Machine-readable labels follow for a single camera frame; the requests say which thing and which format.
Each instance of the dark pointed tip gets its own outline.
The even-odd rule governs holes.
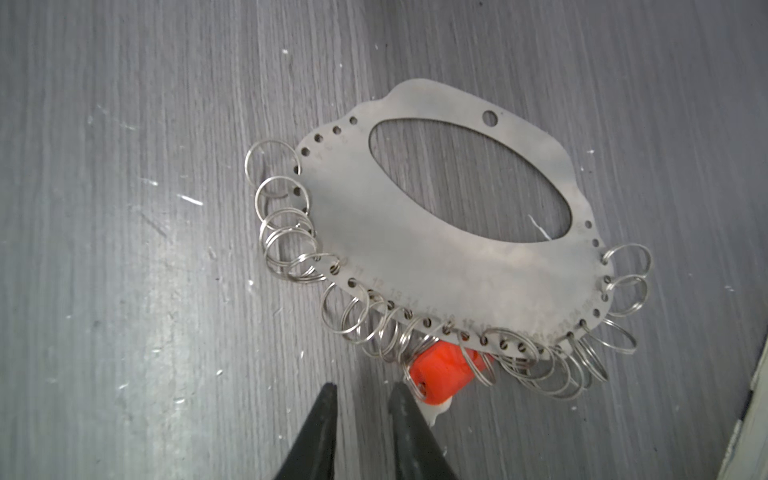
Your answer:
[[[398,480],[457,480],[443,458],[424,415],[404,383],[395,384],[389,397],[389,413],[392,415],[392,430],[395,434],[395,468]]]
[[[330,480],[336,453],[337,388],[326,383],[275,480]]]

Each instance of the gray wood surface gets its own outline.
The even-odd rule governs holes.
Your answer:
[[[768,325],[766,45],[760,0],[5,0],[0,478],[271,478],[325,381],[336,477],[394,478],[397,372],[321,328],[320,286],[267,273],[240,165],[415,77],[556,137],[603,238],[657,259],[608,384],[571,403],[472,384],[434,428],[448,461],[714,478]],[[488,141],[402,123],[373,143],[459,227],[567,228]]]

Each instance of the metal plate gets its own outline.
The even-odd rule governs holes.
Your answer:
[[[495,126],[482,120],[486,111],[496,114]],[[569,231],[542,243],[501,242],[424,210],[389,179],[369,148],[377,124],[404,118],[466,127],[520,154],[568,203]],[[575,328],[579,320],[594,328],[608,311],[612,296],[601,299],[601,282],[613,276],[614,268],[600,261],[606,248],[571,159],[553,137],[512,113],[447,85],[408,80],[385,98],[357,105],[344,118],[317,128],[296,150],[303,155],[303,169],[294,177],[312,197],[310,216],[323,251],[343,259],[338,275],[331,275],[327,265],[321,269],[350,294],[359,294],[347,286],[354,278],[437,320],[428,329],[419,324],[420,331],[457,343],[457,335],[447,336],[438,327],[440,320],[451,320],[475,334],[464,345],[499,353],[498,342],[483,346],[479,340],[484,329],[504,327],[570,351],[564,338],[571,331],[583,335]]]

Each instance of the oval opening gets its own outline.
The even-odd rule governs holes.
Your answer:
[[[571,226],[568,204],[549,180],[483,134],[439,121],[391,120],[376,125],[369,146],[411,199],[465,232],[536,243]]]

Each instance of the orange tag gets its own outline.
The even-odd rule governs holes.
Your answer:
[[[485,370],[480,354],[466,350],[478,370]],[[426,394],[424,403],[429,405],[443,403],[475,378],[458,345],[442,341],[419,355],[410,373],[413,382]]]

